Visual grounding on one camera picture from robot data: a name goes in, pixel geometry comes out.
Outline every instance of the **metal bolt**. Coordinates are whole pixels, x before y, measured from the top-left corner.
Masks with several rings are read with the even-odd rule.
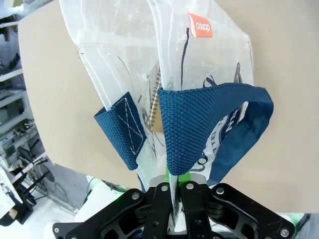
[[[138,199],[140,197],[140,194],[139,193],[134,193],[133,195],[132,195],[132,199],[133,200],[136,200],[136,199]]]
[[[289,236],[289,231],[288,229],[284,228],[280,231],[280,235],[284,238],[286,238],[287,236]]]
[[[186,185],[186,188],[189,189],[189,190],[191,190],[191,189],[194,188],[194,185],[191,184],[191,183],[188,183],[188,184]]]
[[[163,192],[167,191],[167,190],[168,190],[168,186],[166,186],[166,185],[162,186],[161,190],[162,190]]]
[[[217,194],[223,194],[224,193],[224,189],[223,188],[217,188],[216,189],[216,193]]]

